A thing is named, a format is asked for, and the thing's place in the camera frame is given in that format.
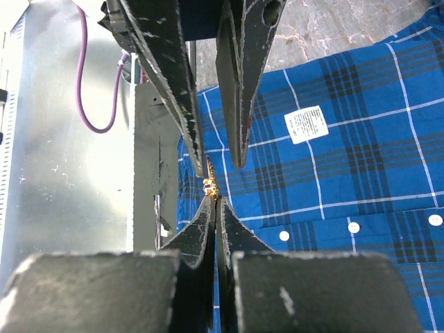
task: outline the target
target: purple cable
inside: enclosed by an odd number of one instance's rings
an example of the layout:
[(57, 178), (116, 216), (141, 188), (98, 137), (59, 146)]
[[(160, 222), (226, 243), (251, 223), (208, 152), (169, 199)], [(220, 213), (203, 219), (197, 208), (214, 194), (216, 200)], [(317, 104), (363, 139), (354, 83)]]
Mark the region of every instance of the purple cable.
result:
[(86, 16), (85, 12), (77, 7), (78, 13), (80, 15), (80, 22), (82, 23), (82, 48), (80, 50), (80, 56), (78, 58), (78, 66), (77, 66), (77, 75), (76, 75), (76, 104), (78, 113), (83, 121), (83, 123), (94, 133), (103, 134), (109, 131), (114, 122), (116, 120), (117, 113), (117, 97), (119, 92), (119, 83), (120, 83), (120, 75), (122, 73), (123, 64), (128, 60), (129, 55), (124, 53), (122, 58), (119, 61), (119, 67), (117, 68), (116, 81), (114, 84), (114, 96), (112, 99), (112, 113), (111, 120), (109, 124), (105, 128), (97, 128), (94, 126), (91, 121), (89, 121), (87, 115), (85, 114), (85, 110), (83, 109), (82, 104), (82, 75), (83, 75), (83, 67), (85, 66), (85, 58), (86, 58), (86, 49), (88, 44), (88, 27), (86, 24)]

